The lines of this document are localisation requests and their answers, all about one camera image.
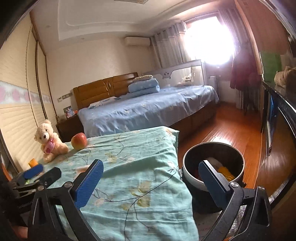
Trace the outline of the teal floral bed sheet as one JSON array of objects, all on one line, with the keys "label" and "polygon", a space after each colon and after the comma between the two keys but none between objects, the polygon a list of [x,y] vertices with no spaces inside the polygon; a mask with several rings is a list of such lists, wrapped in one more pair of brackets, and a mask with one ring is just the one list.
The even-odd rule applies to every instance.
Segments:
[{"label": "teal floral bed sheet", "polygon": [[60,187],[96,159],[104,172],[81,209],[101,240],[198,240],[192,196],[178,168],[178,131],[160,126],[89,138],[85,149],[46,163]]}]

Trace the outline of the grey bed guard rail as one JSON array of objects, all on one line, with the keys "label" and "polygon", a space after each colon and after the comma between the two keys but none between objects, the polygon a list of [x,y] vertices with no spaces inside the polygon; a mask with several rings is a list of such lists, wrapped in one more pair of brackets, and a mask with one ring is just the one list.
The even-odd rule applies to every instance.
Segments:
[{"label": "grey bed guard rail", "polygon": [[143,75],[152,75],[157,79],[161,88],[176,86],[181,82],[189,82],[197,86],[205,85],[207,82],[205,64],[202,60],[149,71]]}]

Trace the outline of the black flat television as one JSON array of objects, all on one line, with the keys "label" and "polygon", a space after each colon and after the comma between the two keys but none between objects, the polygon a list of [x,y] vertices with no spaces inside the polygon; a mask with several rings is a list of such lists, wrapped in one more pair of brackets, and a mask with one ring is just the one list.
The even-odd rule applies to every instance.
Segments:
[{"label": "black flat television", "polygon": [[275,93],[270,93],[266,88],[263,93],[261,132],[265,134],[265,137],[263,138],[265,141],[264,157],[267,157],[270,156],[273,147],[276,122],[279,113],[279,100]]}]

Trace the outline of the grey round trash bin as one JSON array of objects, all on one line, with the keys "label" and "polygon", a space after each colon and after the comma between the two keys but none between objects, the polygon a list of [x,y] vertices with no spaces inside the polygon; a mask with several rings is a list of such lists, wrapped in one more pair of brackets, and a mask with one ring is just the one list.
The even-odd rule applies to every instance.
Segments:
[{"label": "grey round trash bin", "polygon": [[208,161],[215,171],[221,173],[229,182],[241,185],[245,161],[243,155],[233,146],[220,142],[197,144],[186,151],[183,157],[183,177],[195,188],[208,191],[199,174],[199,163]]}]

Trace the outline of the dark red hanging coat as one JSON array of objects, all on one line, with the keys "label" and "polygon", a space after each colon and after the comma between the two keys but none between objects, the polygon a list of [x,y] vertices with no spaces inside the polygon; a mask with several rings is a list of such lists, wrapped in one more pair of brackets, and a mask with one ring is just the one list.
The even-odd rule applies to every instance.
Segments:
[{"label": "dark red hanging coat", "polygon": [[240,91],[260,85],[255,57],[247,46],[241,46],[233,59],[230,88]]}]

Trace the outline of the red yellow apple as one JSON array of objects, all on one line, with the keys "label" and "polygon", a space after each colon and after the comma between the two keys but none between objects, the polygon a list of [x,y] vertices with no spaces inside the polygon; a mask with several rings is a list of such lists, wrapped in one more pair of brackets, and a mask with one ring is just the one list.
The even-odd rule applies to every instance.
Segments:
[{"label": "red yellow apple", "polygon": [[88,144],[88,140],[84,133],[78,133],[75,136],[73,136],[71,139],[71,145],[77,151],[86,148],[87,144]]}]

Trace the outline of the dark wooden nightstand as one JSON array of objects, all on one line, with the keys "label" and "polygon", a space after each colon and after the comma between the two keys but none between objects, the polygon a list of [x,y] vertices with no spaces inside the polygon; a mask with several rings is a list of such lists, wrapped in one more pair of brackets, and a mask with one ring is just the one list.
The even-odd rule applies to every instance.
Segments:
[{"label": "dark wooden nightstand", "polygon": [[71,138],[78,133],[84,133],[84,127],[76,114],[66,120],[62,120],[56,124],[60,139],[62,142],[70,142]]}]

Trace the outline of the silver foil bag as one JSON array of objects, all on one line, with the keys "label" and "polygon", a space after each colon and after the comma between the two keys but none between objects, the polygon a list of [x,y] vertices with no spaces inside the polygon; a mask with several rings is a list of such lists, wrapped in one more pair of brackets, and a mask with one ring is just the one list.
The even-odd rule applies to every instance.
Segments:
[{"label": "silver foil bag", "polygon": [[226,235],[226,238],[224,240],[229,240],[230,238],[234,237],[238,231],[238,228],[241,224],[241,221],[243,219],[245,210],[246,210],[246,205],[240,206],[240,209],[234,219],[234,222],[229,230],[229,232]]}]

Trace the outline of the framed photo on nightstand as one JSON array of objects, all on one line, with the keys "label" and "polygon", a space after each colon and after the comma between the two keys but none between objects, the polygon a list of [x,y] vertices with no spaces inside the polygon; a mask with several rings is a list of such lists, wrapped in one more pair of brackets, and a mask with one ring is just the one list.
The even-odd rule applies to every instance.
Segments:
[{"label": "framed photo on nightstand", "polygon": [[75,115],[74,110],[72,109],[71,106],[67,106],[66,108],[63,109],[64,114],[66,116],[67,119],[71,118],[72,116]]}]

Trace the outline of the wall air conditioner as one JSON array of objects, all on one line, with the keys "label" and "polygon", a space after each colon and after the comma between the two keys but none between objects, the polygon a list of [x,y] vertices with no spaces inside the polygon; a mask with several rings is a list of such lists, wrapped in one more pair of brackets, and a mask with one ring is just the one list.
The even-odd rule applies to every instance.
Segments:
[{"label": "wall air conditioner", "polygon": [[125,37],[126,46],[149,47],[151,44],[150,38],[146,37]]}]

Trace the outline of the grey window curtain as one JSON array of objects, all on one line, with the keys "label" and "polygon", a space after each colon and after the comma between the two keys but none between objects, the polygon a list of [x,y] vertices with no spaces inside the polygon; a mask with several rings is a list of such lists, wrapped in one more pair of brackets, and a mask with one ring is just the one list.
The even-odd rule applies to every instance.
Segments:
[{"label": "grey window curtain", "polygon": [[186,31],[187,25],[181,21],[150,37],[158,68],[168,68],[190,61],[185,48]]}]

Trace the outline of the white teddy bear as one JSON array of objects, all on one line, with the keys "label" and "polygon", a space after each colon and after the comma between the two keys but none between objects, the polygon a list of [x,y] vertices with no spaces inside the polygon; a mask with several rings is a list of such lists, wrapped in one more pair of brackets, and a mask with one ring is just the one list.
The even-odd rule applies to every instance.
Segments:
[{"label": "white teddy bear", "polygon": [[69,147],[63,143],[59,135],[54,132],[49,120],[44,120],[38,126],[34,140],[41,144],[44,163],[49,163],[57,156],[65,155],[69,152]]}]

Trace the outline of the folded blue quilt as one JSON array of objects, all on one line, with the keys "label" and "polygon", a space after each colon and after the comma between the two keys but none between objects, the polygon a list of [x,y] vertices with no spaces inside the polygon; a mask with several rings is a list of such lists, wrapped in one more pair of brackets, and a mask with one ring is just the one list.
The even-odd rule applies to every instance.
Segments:
[{"label": "folded blue quilt", "polygon": [[129,93],[133,93],[140,90],[145,90],[153,87],[157,87],[159,85],[156,78],[151,78],[148,80],[141,80],[137,82],[133,82],[128,86]]}]

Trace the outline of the wooden headboard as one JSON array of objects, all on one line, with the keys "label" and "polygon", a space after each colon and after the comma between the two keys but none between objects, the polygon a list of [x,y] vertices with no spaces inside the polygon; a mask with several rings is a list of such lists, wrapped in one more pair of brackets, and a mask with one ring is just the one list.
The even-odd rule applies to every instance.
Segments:
[{"label": "wooden headboard", "polygon": [[87,108],[90,104],[109,97],[120,97],[128,93],[130,85],[138,77],[137,72],[100,79],[73,88],[78,109]]}]

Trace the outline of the large orange foam net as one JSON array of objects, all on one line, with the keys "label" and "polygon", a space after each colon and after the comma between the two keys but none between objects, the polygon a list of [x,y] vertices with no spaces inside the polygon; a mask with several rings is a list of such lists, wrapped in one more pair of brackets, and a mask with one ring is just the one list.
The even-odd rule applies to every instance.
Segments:
[{"label": "large orange foam net", "polygon": [[228,182],[231,182],[235,179],[234,175],[232,175],[230,171],[224,166],[218,168],[218,173],[221,173]]}]

